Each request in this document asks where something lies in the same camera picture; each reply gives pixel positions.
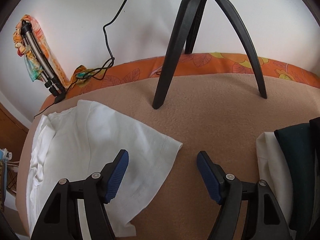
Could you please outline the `folded silver black tripod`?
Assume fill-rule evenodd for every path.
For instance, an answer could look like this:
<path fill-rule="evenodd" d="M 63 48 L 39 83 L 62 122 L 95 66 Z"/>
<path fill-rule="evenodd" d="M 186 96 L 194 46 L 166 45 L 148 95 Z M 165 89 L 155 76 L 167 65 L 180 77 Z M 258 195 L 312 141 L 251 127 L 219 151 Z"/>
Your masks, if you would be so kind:
<path fill-rule="evenodd" d="M 56 101 L 63 100 L 66 96 L 66 90 L 38 45 L 30 22 L 22 20 L 21 36 L 24 44 L 31 50 L 36 62 L 40 65 L 39 76 L 44 81 L 44 86 L 55 97 Z"/>

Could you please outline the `cream folded garment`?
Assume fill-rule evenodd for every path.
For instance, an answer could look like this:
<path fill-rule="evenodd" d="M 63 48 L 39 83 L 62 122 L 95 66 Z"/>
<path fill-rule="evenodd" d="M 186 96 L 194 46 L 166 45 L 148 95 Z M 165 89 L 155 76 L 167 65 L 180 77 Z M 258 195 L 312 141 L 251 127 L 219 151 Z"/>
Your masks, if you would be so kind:
<path fill-rule="evenodd" d="M 256 140 L 259 178 L 265 180 L 278 201 L 286 222 L 293 209 L 293 185 L 288 164 L 273 132 Z"/>

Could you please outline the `orange floral bed sheet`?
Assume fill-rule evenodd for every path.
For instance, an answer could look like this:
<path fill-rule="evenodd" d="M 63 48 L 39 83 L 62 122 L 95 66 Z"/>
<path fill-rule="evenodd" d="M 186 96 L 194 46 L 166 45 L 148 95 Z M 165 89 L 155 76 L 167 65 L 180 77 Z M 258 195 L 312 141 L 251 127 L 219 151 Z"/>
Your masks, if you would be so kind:
<path fill-rule="evenodd" d="M 265 57 L 259 57 L 264 76 L 275 77 L 315 87 L 319 89 L 319 77 L 312 72 L 294 65 Z M 154 57 L 120 64 L 98 74 L 98 78 L 78 81 L 73 84 L 66 98 L 70 99 L 91 91 L 158 77 L 162 70 L 164 57 Z M 232 53 L 199 53 L 182 55 L 175 76 L 205 74 L 253 74 L 248 57 Z"/>

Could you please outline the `white t-shirt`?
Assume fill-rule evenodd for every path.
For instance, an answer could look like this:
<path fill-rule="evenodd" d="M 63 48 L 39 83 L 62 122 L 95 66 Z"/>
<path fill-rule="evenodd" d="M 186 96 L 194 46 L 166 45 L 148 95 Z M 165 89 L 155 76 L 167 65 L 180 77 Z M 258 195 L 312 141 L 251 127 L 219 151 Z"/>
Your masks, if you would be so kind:
<path fill-rule="evenodd" d="M 116 197 L 106 205 L 117 237 L 133 237 L 131 220 L 146 208 L 170 173 L 182 143 L 95 101 L 80 100 L 41 117 L 31 148 L 26 207 L 29 229 L 57 182 L 102 170 L 122 149 L 129 165 Z"/>

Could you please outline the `wooden door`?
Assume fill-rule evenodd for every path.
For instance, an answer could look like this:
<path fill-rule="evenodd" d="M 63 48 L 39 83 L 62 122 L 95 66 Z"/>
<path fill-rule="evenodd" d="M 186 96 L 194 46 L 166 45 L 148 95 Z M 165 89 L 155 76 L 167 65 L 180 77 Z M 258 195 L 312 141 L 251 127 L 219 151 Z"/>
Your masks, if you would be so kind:
<path fill-rule="evenodd" d="M 20 123 L 1 104 L 1 148 L 6 148 L 14 155 L 20 155 L 29 129 Z"/>

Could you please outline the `dark green folded garment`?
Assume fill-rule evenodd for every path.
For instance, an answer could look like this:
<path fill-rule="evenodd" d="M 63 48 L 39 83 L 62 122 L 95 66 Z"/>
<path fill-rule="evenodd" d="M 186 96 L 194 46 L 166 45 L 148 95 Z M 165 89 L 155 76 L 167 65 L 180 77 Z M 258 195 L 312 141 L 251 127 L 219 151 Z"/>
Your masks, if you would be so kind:
<path fill-rule="evenodd" d="M 319 118 L 278 129 L 274 135 L 292 180 L 289 227 L 305 237 L 319 218 Z"/>

